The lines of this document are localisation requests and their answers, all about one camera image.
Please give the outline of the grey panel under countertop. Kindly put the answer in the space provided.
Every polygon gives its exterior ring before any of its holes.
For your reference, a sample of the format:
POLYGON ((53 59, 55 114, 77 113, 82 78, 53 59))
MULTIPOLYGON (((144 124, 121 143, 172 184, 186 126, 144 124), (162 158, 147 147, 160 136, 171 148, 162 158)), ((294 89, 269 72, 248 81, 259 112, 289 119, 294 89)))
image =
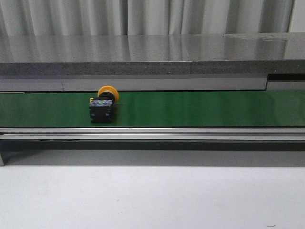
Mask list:
POLYGON ((71 75, 1 76, 2 92, 303 90, 303 74, 71 75))

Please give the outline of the grey curtain backdrop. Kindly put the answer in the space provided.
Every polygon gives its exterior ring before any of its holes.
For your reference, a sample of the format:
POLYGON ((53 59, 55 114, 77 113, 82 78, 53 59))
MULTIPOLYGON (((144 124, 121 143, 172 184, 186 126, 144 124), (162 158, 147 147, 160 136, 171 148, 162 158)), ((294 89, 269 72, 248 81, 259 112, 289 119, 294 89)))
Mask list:
POLYGON ((304 30, 302 0, 3 0, 0 3, 3 36, 304 30))

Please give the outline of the yellow black push button switch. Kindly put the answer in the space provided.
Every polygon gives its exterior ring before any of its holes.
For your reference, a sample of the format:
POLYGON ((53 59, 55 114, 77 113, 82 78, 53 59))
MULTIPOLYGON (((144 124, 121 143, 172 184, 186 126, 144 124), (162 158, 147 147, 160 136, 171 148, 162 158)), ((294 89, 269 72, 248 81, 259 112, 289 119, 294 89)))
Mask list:
POLYGON ((116 113, 119 92, 113 86, 103 86, 97 92, 97 97, 89 99, 89 113, 93 123, 110 123, 116 113))

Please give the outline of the aluminium conveyor frame rail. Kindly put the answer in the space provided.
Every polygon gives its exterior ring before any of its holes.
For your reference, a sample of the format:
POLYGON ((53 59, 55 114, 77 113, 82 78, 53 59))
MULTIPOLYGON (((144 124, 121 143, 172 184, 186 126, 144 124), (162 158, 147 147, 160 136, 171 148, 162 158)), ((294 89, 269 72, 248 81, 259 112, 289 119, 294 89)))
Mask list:
POLYGON ((303 128, 3 128, 1 165, 304 167, 303 128))

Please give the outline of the grey stone countertop slab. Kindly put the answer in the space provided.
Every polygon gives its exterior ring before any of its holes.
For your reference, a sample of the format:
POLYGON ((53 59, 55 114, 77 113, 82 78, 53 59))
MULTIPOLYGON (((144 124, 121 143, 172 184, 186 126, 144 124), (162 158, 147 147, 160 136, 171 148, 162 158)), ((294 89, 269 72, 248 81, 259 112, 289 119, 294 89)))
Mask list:
POLYGON ((303 33, 2 36, 0 73, 17 75, 303 74, 303 33))

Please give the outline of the green conveyor belt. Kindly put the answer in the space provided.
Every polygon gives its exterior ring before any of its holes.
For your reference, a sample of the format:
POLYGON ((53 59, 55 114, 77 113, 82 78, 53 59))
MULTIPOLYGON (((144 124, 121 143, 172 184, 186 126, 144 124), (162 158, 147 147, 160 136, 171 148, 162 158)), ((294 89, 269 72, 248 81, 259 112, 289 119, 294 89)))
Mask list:
MULTIPOLYGON (((4 128, 94 127, 89 93, 0 96, 4 128)), ((305 125, 304 91, 121 92, 117 127, 295 127, 305 125)))

